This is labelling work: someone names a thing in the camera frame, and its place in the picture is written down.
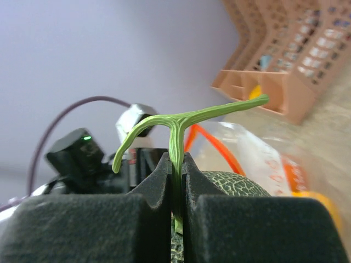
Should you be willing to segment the green netted melon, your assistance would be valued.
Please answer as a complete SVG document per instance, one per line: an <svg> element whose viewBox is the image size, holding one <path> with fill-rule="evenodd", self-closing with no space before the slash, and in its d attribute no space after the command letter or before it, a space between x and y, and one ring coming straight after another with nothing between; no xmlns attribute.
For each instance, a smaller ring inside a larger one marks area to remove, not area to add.
<svg viewBox="0 0 351 263"><path fill-rule="evenodd" d="M260 95L254 99L231 102L224 105L207 107L202 110L184 113L153 115L146 117L141 122L132 126L131 131L121 142L112 162L112 171L119 172L123 154L130 148L134 139L147 128L155 125L168 127L170 130L168 152L172 162L172 182L175 184L173 198L175 201L175 213L171 217L171 259L170 262L184 262L183 247L183 216L180 204L180 187L182 183L181 171L184 162L184 134L190 126L223 116L232 112L249 110L254 107L263 106L269 101L267 95ZM218 186L220 190L230 196L236 197L269 197L270 194L254 181L229 172L205 172L205 178Z"/></svg>

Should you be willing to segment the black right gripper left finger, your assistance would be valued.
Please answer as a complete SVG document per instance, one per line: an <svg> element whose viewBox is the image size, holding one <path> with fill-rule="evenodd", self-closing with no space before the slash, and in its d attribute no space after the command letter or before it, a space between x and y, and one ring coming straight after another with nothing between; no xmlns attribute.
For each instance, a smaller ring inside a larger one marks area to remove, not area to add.
<svg viewBox="0 0 351 263"><path fill-rule="evenodd" d="M127 194L27 199L1 238L1 262L170 262L171 170L165 153Z"/></svg>

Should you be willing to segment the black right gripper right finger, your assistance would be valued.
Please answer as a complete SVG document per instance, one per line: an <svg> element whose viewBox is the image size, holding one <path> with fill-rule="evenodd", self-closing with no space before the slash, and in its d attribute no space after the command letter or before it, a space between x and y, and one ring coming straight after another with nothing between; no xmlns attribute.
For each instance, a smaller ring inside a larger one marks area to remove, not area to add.
<svg viewBox="0 0 351 263"><path fill-rule="evenodd" d="M185 262L347 262L332 217L315 199L232 197L183 163Z"/></svg>

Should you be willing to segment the clear zip bag orange zipper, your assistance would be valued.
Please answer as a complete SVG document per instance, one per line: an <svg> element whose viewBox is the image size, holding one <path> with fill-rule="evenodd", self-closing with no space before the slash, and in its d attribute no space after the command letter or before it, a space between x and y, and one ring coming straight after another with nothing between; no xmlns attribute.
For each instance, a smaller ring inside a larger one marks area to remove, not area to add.
<svg viewBox="0 0 351 263"><path fill-rule="evenodd" d="M345 234L338 195L309 152L280 137L260 138L239 124L211 121L190 127L186 151L191 150L198 136L214 147L233 172L261 185L271 196L318 200L339 233Z"/></svg>

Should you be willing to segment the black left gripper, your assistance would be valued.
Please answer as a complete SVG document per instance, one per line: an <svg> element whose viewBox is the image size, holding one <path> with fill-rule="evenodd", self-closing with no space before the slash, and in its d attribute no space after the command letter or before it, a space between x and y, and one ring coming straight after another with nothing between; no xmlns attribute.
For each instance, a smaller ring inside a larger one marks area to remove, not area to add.
<svg viewBox="0 0 351 263"><path fill-rule="evenodd" d="M114 173L114 156L105 158L89 131L78 128L57 140L47 152L47 162L58 176L46 186L45 193L127 193L155 170L165 152L165 148L132 148L123 154L120 170Z"/></svg>

